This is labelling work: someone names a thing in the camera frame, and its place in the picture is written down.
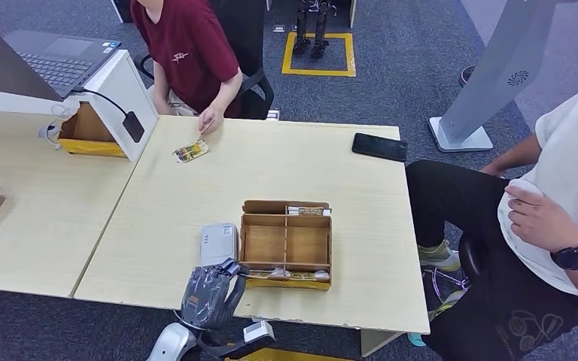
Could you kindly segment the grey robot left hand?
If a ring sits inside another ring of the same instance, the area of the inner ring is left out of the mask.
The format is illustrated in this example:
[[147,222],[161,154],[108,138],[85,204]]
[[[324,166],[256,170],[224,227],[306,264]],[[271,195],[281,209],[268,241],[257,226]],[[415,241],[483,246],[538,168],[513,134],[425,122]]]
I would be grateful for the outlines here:
[[230,321],[245,292],[249,269],[228,258],[196,267],[181,300],[181,322],[192,329],[220,329]]

